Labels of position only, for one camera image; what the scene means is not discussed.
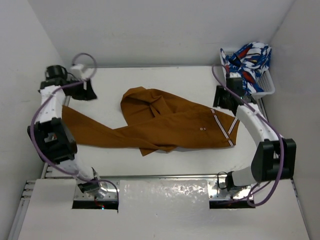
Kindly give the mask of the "brown trousers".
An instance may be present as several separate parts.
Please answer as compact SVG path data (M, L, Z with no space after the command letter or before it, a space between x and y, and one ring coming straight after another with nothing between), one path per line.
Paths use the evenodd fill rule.
M80 145L139 148L142 156L175 148L215 149L236 145L240 121L229 114L159 90L135 87L122 97L126 126L111 129L68 107L62 119Z

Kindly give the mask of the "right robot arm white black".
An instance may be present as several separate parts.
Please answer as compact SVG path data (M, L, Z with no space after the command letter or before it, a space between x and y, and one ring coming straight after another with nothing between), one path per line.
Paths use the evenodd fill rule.
M225 178L225 188L249 186L255 183L291 179L294 175L297 145L291 138L278 138L267 124L257 102L245 92L238 77L227 77L226 87L216 87L214 107L232 111L242 122L257 147L251 165L230 171Z

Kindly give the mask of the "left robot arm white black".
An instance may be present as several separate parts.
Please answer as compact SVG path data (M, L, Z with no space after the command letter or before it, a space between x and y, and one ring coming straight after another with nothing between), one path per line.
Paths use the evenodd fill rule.
M84 101L97 98L91 81L85 80L86 70L83 64L74 64L70 70L61 65L46 68L45 80L39 88L41 106L27 133L42 161L72 176L83 194L103 198L104 188L97 172L77 155L76 140L62 117L66 97Z

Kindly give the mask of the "right silver arm base plate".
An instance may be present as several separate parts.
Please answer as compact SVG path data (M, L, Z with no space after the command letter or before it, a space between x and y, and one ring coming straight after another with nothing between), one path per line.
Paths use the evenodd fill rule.
M251 186L243 186L227 190L225 181L213 179L207 182L207 192L210 200L232 201L246 197L251 190Z

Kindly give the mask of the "left silver arm base plate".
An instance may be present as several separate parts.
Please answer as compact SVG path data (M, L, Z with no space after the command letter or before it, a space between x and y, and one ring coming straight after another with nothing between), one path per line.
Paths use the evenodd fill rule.
M75 201L116 201L119 191L119 181L86 182L75 187L73 199Z

